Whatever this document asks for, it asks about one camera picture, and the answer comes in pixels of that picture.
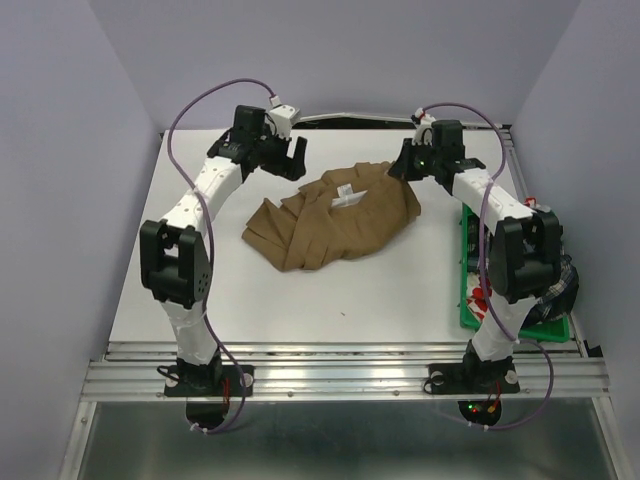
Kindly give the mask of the brown pleated skirt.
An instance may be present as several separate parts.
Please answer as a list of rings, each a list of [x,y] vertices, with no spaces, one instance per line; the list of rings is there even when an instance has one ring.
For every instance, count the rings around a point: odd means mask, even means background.
[[[363,162],[327,170],[278,205],[265,199],[242,239],[281,272],[374,254],[421,214],[411,186],[389,168]]]

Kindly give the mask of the navy plaid skirt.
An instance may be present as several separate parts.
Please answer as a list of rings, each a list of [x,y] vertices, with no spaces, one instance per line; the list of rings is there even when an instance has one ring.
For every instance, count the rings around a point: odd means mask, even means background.
[[[537,300],[526,316],[523,327],[555,321],[571,313],[579,290],[579,274],[572,257],[562,254],[561,275],[557,283]]]

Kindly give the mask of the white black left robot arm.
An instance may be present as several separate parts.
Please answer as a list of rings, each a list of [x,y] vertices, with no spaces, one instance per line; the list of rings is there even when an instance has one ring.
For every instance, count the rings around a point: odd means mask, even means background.
[[[238,106],[232,126],[209,148],[188,191],[161,219],[140,227],[142,285],[167,314],[178,347],[175,364],[158,369],[168,397],[214,396],[242,384],[223,366],[220,343],[206,318],[213,221],[256,169],[290,181],[305,175],[307,141],[291,137],[299,119],[298,108],[278,100],[269,110]]]

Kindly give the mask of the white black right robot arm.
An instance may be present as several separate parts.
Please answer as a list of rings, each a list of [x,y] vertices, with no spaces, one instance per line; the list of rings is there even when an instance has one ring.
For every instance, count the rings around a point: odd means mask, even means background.
[[[561,275],[561,226],[496,184],[478,159],[466,154],[457,120],[415,118],[390,176],[403,181],[432,177],[479,220],[480,281],[487,317],[458,363],[432,363],[425,390],[432,395],[516,393],[513,350],[527,314]]]

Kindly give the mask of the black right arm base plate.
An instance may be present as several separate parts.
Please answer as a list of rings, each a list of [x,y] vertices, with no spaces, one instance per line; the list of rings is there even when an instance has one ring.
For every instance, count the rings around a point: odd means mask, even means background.
[[[431,395],[467,397],[490,393],[517,394],[520,384],[512,361],[481,362],[479,366],[460,363],[432,363],[423,382]]]

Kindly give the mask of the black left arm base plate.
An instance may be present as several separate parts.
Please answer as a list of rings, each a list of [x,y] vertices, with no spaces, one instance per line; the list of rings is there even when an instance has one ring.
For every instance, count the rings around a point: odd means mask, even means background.
[[[255,367],[241,364],[241,369],[246,383],[245,391],[237,368],[231,364],[222,365],[221,377],[216,383],[211,380],[189,383],[181,378],[177,365],[160,365],[157,372],[165,381],[163,395],[168,398],[250,397],[253,395]]]

